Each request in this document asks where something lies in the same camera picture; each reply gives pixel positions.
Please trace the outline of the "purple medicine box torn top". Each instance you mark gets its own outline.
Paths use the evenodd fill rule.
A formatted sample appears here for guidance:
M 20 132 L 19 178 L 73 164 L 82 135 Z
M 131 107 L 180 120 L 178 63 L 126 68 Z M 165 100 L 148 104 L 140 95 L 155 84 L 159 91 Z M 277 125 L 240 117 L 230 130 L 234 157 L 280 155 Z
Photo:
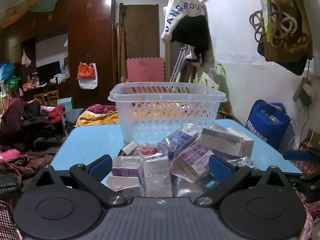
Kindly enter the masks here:
M 143 176 L 143 161 L 141 157 L 115 157 L 112 160 L 112 175 L 141 179 Z

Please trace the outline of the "purple barcode medicine box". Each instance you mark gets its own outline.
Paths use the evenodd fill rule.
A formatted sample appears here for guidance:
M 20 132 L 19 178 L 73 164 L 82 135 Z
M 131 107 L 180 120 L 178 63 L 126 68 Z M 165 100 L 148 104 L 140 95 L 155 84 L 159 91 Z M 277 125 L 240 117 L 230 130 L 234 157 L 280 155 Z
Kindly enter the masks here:
M 195 178 L 204 176 L 209 168 L 209 158 L 213 152 L 201 144 L 195 144 L 183 150 L 179 157 L 181 157 L 187 164 L 187 168 Z

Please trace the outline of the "white grey medicine box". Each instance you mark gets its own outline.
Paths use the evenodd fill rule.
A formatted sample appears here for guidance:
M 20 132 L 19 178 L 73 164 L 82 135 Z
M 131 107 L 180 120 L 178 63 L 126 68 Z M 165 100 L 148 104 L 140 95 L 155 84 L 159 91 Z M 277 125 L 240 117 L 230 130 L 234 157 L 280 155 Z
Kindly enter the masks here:
M 200 144 L 221 157 L 251 158 L 254 140 L 233 127 L 203 128 Z

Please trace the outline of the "white cigarette box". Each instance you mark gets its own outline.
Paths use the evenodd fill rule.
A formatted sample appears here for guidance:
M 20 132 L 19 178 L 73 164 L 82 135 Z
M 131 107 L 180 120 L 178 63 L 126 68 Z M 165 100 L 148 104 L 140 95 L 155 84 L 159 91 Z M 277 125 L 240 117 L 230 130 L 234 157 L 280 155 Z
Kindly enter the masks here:
M 118 153 L 118 157 L 126 157 L 134 154 L 135 150 L 138 148 L 138 144 L 135 141 L 131 141 L 126 146 L 122 147 Z

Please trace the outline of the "yellow orange blanket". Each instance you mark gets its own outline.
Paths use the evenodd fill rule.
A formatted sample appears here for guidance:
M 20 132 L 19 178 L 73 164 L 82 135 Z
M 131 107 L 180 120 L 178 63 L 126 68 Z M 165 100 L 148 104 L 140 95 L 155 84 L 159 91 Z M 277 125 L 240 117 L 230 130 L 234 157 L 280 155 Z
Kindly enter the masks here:
M 76 126 L 90 125 L 117 125 L 119 118 L 117 111 L 109 111 L 106 114 L 95 114 L 91 111 L 84 111 L 77 119 Z

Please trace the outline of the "red candy packet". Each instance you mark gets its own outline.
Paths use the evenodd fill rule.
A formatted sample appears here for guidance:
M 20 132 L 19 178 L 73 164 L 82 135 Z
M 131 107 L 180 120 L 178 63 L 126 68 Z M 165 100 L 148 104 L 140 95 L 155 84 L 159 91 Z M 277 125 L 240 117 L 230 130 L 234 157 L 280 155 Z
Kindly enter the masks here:
M 139 155 L 153 155 L 158 153 L 158 149 L 150 144 L 142 144 L 138 147 Z

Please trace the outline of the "pile of dark clothes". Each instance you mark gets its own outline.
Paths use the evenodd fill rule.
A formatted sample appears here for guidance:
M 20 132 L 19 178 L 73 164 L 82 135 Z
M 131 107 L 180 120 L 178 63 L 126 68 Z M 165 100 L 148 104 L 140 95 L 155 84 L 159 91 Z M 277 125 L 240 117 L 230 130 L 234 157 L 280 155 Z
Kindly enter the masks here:
M 1 151 L 30 150 L 38 139 L 61 140 L 66 136 L 64 105 L 57 105 L 48 115 L 41 113 L 38 101 L 30 103 L 12 98 L 1 118 Z

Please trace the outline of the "clear plastic basket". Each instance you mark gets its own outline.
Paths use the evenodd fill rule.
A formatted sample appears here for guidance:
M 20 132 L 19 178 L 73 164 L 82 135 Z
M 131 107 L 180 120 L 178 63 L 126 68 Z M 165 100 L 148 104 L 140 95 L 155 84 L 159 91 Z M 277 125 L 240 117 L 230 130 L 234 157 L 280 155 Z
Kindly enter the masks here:
M 198 83 L 129 82 L 117 84 L 108 100 L 116 104 L 123 140 L 141 144 L 157 143 L 186 124 L 212 124 L 227 99 Z

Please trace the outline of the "green white tote bag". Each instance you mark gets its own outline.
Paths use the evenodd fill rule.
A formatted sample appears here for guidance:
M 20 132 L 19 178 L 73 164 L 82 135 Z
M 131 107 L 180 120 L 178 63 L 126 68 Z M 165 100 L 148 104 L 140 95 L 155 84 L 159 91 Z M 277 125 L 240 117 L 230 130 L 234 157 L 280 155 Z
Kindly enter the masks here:
M 196 78 L 193 79 L 193 83 L 206 85 L 213 89 L 218 90 L 221 82 L 226 77 L 226 70 L 222 64 L 218 63 L 214 68 L 209 68 L 202 72 L 201 75 L 196 74 Z

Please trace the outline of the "orange white plastic bag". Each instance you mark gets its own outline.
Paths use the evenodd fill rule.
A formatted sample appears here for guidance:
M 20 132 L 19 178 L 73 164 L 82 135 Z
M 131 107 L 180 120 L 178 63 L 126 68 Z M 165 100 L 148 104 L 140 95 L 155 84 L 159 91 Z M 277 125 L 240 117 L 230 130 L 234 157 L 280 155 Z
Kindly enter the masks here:
M 96 89 L 98 86 L 98 74 L 95 63 L 79 63 L 77 80 L 81 89 Z

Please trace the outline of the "pink foam mat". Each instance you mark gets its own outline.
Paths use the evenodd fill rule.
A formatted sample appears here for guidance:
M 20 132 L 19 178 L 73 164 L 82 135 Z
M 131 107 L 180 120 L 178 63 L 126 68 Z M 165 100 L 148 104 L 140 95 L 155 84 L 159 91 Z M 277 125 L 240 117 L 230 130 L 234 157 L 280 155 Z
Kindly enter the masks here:
M 131 82 L 163 82 L 165 80 L 164 59 L 147 57 L 127 59 L 127 75 Z

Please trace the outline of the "brown hanging bag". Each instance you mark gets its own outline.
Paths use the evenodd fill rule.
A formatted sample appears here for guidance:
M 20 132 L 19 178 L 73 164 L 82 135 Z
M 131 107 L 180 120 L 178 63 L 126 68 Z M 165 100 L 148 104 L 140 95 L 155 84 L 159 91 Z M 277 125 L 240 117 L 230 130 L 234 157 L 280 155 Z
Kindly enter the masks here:
M 271 34 L 257 52 L 296 76 L 313 59 L 312 34 L 303 0 L 270 0 Z

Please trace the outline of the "dark red wooden wardrobe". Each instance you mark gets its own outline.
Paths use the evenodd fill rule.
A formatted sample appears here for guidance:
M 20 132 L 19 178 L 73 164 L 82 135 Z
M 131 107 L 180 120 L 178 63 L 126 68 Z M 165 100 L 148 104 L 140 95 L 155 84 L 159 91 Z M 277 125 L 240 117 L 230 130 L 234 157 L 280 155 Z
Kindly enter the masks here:
M 107 98 L 117 83 L 112 62 L 115 5 L 115 0 L 60 0 L 53 12 L 26 12 L 1 28 L 1 63 L 13 63 L 15 75 L 26 83 L 36 72 L 36 43 L 67 34 L 70 81 L 59 85 L 59 95 L 72 97 L 77 108 L 109 105 Z M 82 89 L 77 80 L 79 63 L 87 61 L 97 68 L 95 89 Z

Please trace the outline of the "white hoodie blue letters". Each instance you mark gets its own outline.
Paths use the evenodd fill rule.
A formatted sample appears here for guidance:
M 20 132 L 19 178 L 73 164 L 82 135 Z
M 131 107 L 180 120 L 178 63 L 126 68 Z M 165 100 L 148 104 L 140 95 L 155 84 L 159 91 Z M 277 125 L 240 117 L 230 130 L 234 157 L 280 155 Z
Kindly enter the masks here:
M 189 59 L 208 70 L 214 66 L 206 8 L 199 0 L 168 0 L 163 8 L 163 43 L 180 42 L 190 46 Z

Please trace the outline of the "brown wooden board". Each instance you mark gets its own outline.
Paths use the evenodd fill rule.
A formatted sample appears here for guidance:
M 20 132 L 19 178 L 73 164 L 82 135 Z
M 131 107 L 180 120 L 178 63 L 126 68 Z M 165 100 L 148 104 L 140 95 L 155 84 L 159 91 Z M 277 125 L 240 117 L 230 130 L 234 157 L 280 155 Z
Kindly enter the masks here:
M 127 59 L 160 57 L 159 5 L 119 5 L 118 42 L 121 76 L 128 80 Z

